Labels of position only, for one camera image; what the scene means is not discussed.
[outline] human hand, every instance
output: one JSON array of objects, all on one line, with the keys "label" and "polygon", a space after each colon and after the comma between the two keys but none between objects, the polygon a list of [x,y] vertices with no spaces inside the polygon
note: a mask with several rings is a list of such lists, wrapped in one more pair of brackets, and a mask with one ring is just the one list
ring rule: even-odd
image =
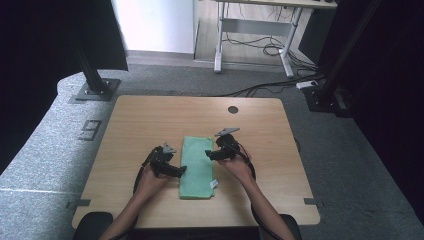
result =
[{"label": "human hand", "polygon": [[159,175],[156,177],[149,163],[144,167],[134,196],[147,200],[159,192],[169,179],[171,179],[171,177],[166,175]]},{"label": "human hand", "polygon": [[[251,155],[245,149],[240,149],[240,152],[246,155],[250,160],[252,159]],[[247,166],[246,161],[238,154],[233,159],[227,158],[217,162],[221,166],[224,166],[239,181],[252,178],[252,171],[249,166]]]}]

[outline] white wall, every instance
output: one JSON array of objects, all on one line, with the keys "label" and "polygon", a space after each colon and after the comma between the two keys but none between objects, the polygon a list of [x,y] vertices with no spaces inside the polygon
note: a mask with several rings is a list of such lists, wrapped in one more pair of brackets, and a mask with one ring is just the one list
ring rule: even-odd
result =
[{"label": "white wall", "polygon": [[194,53],[197,0],[112,0],[126,50]]}]

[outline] forearm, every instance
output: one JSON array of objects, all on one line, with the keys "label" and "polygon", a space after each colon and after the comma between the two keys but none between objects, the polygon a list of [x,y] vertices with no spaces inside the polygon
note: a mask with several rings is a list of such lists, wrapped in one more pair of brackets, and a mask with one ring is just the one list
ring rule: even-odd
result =
[{"label": "forearm", "polygon": [[263,195],[256,181],[251,176],[243,177],[239,180],[245,189],[256,214],[265,226],[284,240],[294,240],[290,229],[281,219],[280,215],[265,195]]},{"label": "forearm", "polygon": [[126,231],[134,222],[145,202],[145,198],[137,197],[136,195],[132,196],[125,208],[103,233],[100,239],[111,239]]}]

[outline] metal frame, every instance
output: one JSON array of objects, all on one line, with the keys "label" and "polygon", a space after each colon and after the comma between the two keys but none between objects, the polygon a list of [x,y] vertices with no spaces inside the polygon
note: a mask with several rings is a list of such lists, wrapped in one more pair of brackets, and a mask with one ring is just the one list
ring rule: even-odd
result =
[{"label": "metal frame", "polygon": [[258,35],[272,35],[287,37],[284,48],[280,50],[281,61],[288,78],[293,78],[294,74],[290,66],[290,62],[287,58],[290,50],[290,45],[293,41],[294,34],[296,32],[300,15],[302,14],[302,7],[295,8],[295,16],[291,23],[278,23],[278,22],[266,22],[266,21],[252,21],[244,19],[231,19],[224,17],[225,2],[218,3],[218,44],[215,50],[215,66],[214,72],[221,72],[222,64],[222,33],[223,32],[234,32],[234,33],[245,33],[245,34],[258,34]]}]

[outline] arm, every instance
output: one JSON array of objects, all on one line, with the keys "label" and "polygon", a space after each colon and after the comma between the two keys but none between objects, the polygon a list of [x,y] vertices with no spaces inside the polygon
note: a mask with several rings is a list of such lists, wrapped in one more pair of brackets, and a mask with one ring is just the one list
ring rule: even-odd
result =
[{"label": "arm", "polygon": [[148,164],[143,170],[136,192],[100,239],[111,239],[127,230],[147,200],[154,196],[169,179],[170,177],[168,176],[156,177],[150,168],[150,164]]},{"label": "arm", "polygon": [[[221,160],[218,162],[231,172],[243,186],[255,212],[265,226],[284,240],[294,240],[295,238],[286,223],[262,193],[255,179],[253,179],[251,170],[245,161],[237,155],[233,160]],[[268,234],[265,234],[265,237],[266,239],[273,239]]]}]

